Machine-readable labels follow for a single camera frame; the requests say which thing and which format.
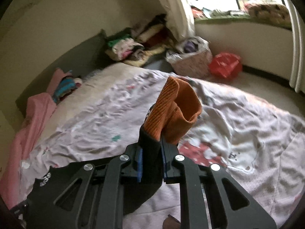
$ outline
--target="red item on window sill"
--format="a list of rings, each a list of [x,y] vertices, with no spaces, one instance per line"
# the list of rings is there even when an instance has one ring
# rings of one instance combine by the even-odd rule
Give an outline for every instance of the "red item on window sill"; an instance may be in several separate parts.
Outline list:
[[[216,55],[209,65],[212,75],[225,79],[233,79],[242,71],[241,57],[222,52]]]

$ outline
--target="curtain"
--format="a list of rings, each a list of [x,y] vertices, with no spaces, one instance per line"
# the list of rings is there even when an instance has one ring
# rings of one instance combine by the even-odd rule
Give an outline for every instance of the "curtain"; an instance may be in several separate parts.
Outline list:
[[[167,28],[176,40],[195,35],[194,18],[189,0],[160,0],[167,13]]]
[[[293,60],[289,85],[297,93],[305,92],[305,23],[291,0],[285,0],[285,3],[290,13],[293,35]]]

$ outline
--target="orange fabric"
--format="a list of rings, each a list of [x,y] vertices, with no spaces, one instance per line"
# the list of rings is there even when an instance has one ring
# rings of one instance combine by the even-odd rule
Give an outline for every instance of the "orange fabric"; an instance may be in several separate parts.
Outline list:
[[[168,143],[178,144],[196,123],[201,109],[193,88],[186,81],[169,77],[144,123],[144,130],[158,141],[162,132]]]

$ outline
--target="mattress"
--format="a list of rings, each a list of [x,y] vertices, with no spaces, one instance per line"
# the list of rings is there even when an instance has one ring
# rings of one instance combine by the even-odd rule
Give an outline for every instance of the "mattress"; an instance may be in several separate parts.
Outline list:
[[[19,201],[50,166],[122,154],[138,140],[145,115],[169,75],[176,76],[118,63],[65,99],[20,167]],[[303,194],[304,121],[233,87],[185,80],[197,93],[202,114],[179,142],[180,152],[201,165],[223,165],[279,228]],[[177,184],[163,184],[125,216],[123,228],[161,228],[168,214],[180,219]]]

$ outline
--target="silver bolt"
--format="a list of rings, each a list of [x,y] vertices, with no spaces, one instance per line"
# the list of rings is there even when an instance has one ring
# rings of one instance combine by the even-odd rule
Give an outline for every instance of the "silver bolt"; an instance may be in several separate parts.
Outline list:
[[[129,159],[128,155],[121,155],[120,156],[120,160],[122,160],[122,161],[127,161],[128,159]]]
[[[175,157],[175,159],[176,159],[177,161],[183,161],[183,160],[185,159],[185,157],[182,156],[182,155],[177,155],[177,156]]]
[[[85,165],[83,166],[83,169],[84,169],[84,170],[92,170],[92,169],[93,169],[93,165],[92,165],[92,164],[85,164]]]
[[[213,171],[219,171],[220,170],[220,166],[218,164],[212,164],[210,167]]]

